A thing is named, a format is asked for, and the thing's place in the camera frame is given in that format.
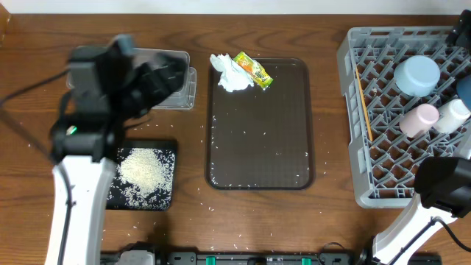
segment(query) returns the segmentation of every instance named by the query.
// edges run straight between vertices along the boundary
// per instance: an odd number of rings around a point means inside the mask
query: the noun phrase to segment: white tissue
[[[227,92],[244,90],[249,85],[253,86],[250,75],[228,54],[218,56],[212,54],[209,61],[217,71],[222,72],[218,85],[222,85]]]

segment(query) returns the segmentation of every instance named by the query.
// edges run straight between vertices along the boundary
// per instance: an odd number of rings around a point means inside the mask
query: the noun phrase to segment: black tray
[[[167,160],[169,166],[175,167],[177,157],[177,142],[176,141],[125,141],[123,148],[118,151],[117,164],[121,163],[130,155],[134,148],[139,149],[152,149],[158,160],[164,163]],[[142,211],[165,211],[170,207],[171,193],[173,191],[174,173],[166,177],[171,182],[170,192],[156,189],[153,193],[146,196],[146,198],[138,198],[134,196],[132,199],[145,203],[130,203],[129,198],[124,195],[126,188],[135,188],[133,184],[123,183],[119,178],[119,173],[111,183],[110,191],[108,193],[106,209],[109,210],[142,210]]]
[[[205,177],[218,189],[304,189],[314,181],[308,69],[298,59],[256,59],[274,79],[226,92],[210,70]]]

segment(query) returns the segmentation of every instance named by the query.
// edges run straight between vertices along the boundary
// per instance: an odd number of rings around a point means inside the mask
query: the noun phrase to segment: candy wrapper
[[[234,62],[239,64],[249,75],[251,78],[262,87],[262,89],[266,89],[270,86],[273,82],[273,79],[266,73],[265,68],[257,62],[249,57],[249,55],[245,54],[245,52],[240,52],[235,58]]]

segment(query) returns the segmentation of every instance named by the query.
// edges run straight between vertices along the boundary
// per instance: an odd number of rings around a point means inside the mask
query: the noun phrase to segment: wooden stick
[[[369,141],[373,142],[373,135],[371,134],[371,127],[369,126],[368,111],[366,110],[366,104],[365,104],[365,98],[364,98],[364,95],[363,95],[363,89],[361,88],[360,74],[358,73],[358,68],[357,67],[355,67],[355,70],[356,70],[356,79],[358,80],[358,87],[360,88],[360,98],[361,98],[361,104],[363,105],[363,114],[365,116],[366,128],[368,129],[368,138],[369,138]]]

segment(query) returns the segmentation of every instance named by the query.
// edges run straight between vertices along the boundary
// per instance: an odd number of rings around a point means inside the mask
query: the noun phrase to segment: wood grain surface
[[[355,202],[345,99],[336,51],[348,29],[451,25],[455,16],[384,15],[14,15],[0,49],[0,96],[64,69],[80,45],[105,45],[130,33],[139,47],[187,51],[198,74],[190,111],[155,110],[133,138],[178,141],[173,202],[167,212],[107,211],[103,250],[135,241],[217,252],[318,252],[337,241],[359,251],[399,210],[366,210]],[[306,191],[217,191],[205,182],[205,133],[211,53],[297,57],[309,69],[317,179]],[[65,79],[6,108],[42,142],[57,118]],[[0,264],[42,264],[52,221],[51,165],[0,124]],[[469,218],[451,225],[471,245]],[[471,263],[444,230],[421,252],[445,264]]]

